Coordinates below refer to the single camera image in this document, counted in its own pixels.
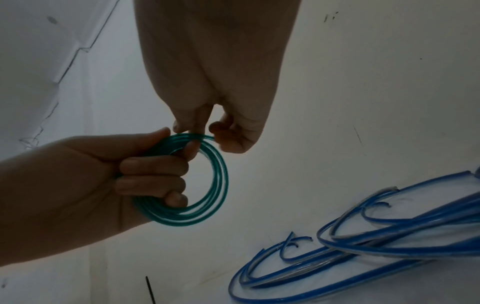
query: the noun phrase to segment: hand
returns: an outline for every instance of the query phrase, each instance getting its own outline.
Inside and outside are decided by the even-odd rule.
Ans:
[[[220,148],[243,153],[260,138],[277,90],[299,0],[135,0],[143,60],[177,133],[210,125]]]
[[[138,157],[170,135],[85,136],[0,162],[0,266],[82,247],[148,222],[132,195],[185,207],[190,142],[177,156]],[[121,172],[123,176],[115,179]]]

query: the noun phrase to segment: green ring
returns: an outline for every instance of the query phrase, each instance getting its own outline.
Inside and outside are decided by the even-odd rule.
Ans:
[[[157,197],[135,196],[133,203],[146,217],[168,226],[190,226],[211,217],[222,206],[229,189],[227,165],[219,151],[205,139],[215,141],[208,135],[176,134],[161,140],[144,155],[171,155],[183,149],[188,142],[200,140],[200,153],[210,161],[213,169],[210,189],[200,201],[191,206],[171,208]]]

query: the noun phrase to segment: scratch on surface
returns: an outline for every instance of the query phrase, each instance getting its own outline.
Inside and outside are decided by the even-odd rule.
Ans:
[[[353,126],[353,129],[355,130],[356,136],[358,137],[358,141],[360,141],[361,147],[363,148],[364,144],[362,143],[362,140],[360,139],[360,135],[357,132],[357,128],[355,126]]]

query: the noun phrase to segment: person's left hand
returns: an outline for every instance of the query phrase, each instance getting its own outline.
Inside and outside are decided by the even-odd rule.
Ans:
[[[0,266],[92,244],[148,222],[133,206],[133,195],[185,207],[181,176],[200,143],[188,143],[176,156],[138,157],[169,135],[165,128],[72,137],[0,162]]]

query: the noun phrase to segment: blue hose bundle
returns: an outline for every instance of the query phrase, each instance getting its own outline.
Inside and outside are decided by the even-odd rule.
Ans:
[[[176,134],[153,146],[145,156],[171,155],[192,140],[200,141],[200,153],[211,163],[213,180],[206,195],[197,203],[185,208],[171,208],[153,196],[136,196],[135,206],[149,219],[169,226],[189,226],[211,217],[224,203],[229,189],[229,173],[222,155],[209,142],[212,136],[202,134]]]
[[[243,266],[231,279],[228,292],[234,300],[241,303],[275,304],[302,302],[320,299],[356,285],[392,275],[437,259],[480,256],[480,233],[476,237],[444,246],[409,248],[385,247],[394,241],[427,229],[444,225],[480,222],[480,192],[465,196],[414,218],[381,219],[367,215],[367,210],[369,209],[390,207],[388,203],[382,201],[386,198],[439,182],[456,180],[468,176],[474,176],[480,179],[480,168],[475,174],[470,171],[464,171],[434,178],[403,189],[396,187],[382,189],[349,209],[339,218],[320,228],[316,237],[323,247],[293,258],[287,258],[285,257],[286,247],[298,247],[297,243],[299,241],[313,241],[309,236],[296,237],[292,232],[285,241],[268,249],[262,249],[250,262]],[[357,214],[360,214],[364,220],[370,223],[386,225],[386,227],[357,234],[337,235],[336,232],[339,227],[347,219]],[[323,237],[326,233],[328,233],[331,240]],[[253,271],[265,259],[278,251],[280,258],[291,265],[267,275],[260,277],[253,276]],[[234,293],[234,286],[236,284],[240,284],[241,287],[248,289],[279,286],[325,271],[347,262],[358,255],[394,257],[401,258],[401,260],[328,286],[287,297],[254,299],[241,297]]]

